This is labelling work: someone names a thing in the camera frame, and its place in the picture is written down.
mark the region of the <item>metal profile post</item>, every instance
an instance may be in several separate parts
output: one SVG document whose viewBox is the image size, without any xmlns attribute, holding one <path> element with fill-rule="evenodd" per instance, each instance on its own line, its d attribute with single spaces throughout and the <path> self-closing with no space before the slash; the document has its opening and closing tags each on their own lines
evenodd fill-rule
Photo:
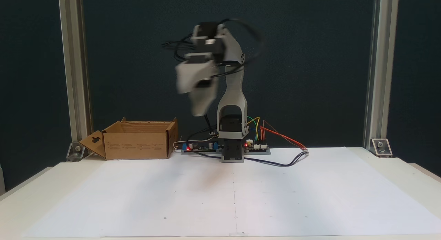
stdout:
<svg viewBox="0 0 441 240">
<path fill-rule="evenodd" d="M 59 0 L 72 142 L 92 132 L 82 0 Z"/>
<path fill-rule="evenodd" d="M 398 0 L 375 0 L 363 146 L 386 138 Z"/>
</svg>

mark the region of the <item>robotic arm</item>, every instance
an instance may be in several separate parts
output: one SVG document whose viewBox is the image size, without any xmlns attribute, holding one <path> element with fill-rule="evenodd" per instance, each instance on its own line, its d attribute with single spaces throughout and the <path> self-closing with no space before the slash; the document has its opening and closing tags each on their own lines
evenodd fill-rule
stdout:
<svg viewBox="0 0 441 240">
<path fill-rule="evenodd" d="M 217 107 L 217 131 L 224 140 L 222 162 L 243 162 L 242 139 L 248 134 L 247 100 L 242 92 L 245 55 L 223 23 L 196 25 L 191 38 L 195 53 L 176 66 L 179 93 L 188 93 L 194 116 L 207 113 L 216 98 L 218 79 L 225 76 L 227 89 Z M 219 67 L 225 72 L 219 74 Z"/>
</svg>

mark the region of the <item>white paper sheet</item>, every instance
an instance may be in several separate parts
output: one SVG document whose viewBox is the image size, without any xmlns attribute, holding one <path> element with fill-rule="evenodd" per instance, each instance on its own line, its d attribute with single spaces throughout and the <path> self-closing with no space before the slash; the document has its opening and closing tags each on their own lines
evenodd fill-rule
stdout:
<svg viewBox="0 0 441 240">
<path fill-rule="evenodd" d="M 258 158 L 288 163 L 298 149 Z M 107 161 L 24 237 L 441 233 L 441 220 L 345 148 L 281 168 L 173 154 Z"/>
</svg>

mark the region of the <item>yellow wire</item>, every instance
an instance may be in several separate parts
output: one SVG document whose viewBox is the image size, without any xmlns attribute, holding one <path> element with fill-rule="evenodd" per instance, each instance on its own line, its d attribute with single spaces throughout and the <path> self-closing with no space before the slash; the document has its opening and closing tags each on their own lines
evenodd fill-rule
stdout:
<svg viewBox="0 0 441 240">
<path fill-rule="evenodd" d="M 258 127 L 259 127 L 260 117 L 256 117 L 256 118 L 254 118 L 253 120 L 249 121 L 247 124 L 249 124 L 249 123 L 251 123 L 251 122 L 255 122 L 256 119 L 257 119 L 256 136 L 257 136 L 257 140 L 259 140 Z"/>
</svg>

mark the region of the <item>green wire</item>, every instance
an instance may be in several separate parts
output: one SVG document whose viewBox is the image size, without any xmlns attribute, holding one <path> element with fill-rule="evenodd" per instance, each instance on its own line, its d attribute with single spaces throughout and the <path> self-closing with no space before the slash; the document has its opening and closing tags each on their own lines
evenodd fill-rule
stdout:
<svg viewBox="0 0 441 240">
<path fill-rule="evenodd" d="M 251 121 L 253 121 L 254 124 L 256 125 L 256 137 L 255 137 L 255 140 L 257 140 L 257 123 L 256 123 L 256 121 L 252 117 L 250 117 L 250 116 L 247 116 L 247 117 L 249 117 L 249 119 L 251 119 Z"/>
</svg>

